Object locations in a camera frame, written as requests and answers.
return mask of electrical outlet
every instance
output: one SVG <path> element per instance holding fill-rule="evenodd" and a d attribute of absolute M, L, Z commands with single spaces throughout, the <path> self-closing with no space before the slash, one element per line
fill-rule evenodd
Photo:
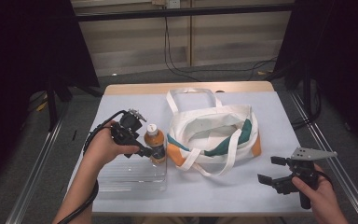
<path fill-rule="evenodd" d="M 167 8 L 180 8 L 180 0 L 168 0 Z"/>

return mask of transparent plastic box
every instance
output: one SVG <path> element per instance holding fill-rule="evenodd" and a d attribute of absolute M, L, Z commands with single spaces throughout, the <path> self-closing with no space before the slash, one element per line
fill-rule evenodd
<path fill-rule="evenodd" d="M 143 137 L 137 140 L 145 146 Z M 106 164 L 98 176 L 100 192 L 130 190 L 165 190 L 167 160 L 160 164 L 150 158 L 133 154 L 130 158 L 117 156 Z"/>

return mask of white canvas bag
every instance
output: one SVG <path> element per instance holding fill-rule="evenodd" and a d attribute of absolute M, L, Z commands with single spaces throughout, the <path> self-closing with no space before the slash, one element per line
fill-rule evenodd
<path fill-rule="evenodd" d="M 214 107 L 180 112 L 174 100 L 179 93 L 205 92 Z M 167 101 L 173 112 L 167 133 L 167 153 L 181 170 L 193 167 L 203 175 L 223 175 L 235 161 L 261 153 L 258 124 L 250 105 L 222 105 L 207 89 L 170 90 Z M 219 172 L 209 173 L 203 163 L 220 163 Z"/>

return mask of orange patch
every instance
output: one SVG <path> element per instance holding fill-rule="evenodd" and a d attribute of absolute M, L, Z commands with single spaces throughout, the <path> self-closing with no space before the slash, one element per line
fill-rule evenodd
<path fill-rule="evenodd" d="M 174 144 L 169 143 L 167 145 L 167 154 L 177 166 L 182 166 L 186 160 L 182 157 L 180 150 L 181 149 Z"/>
<path fill-rule="evenodd" d="M 255 144 L 252 146 L 252 154 L 254 154 L 255 157 L 261 154 L 260 133 L 257 135 Z"/>

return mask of bottle cap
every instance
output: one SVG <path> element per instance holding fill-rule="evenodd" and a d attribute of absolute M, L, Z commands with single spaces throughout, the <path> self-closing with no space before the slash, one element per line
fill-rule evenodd
<path fill-rule="evenodd" d="M 158 128 L 156 124 L 147 125 L 147 134 L 156 135 L 158 133 Z"/>

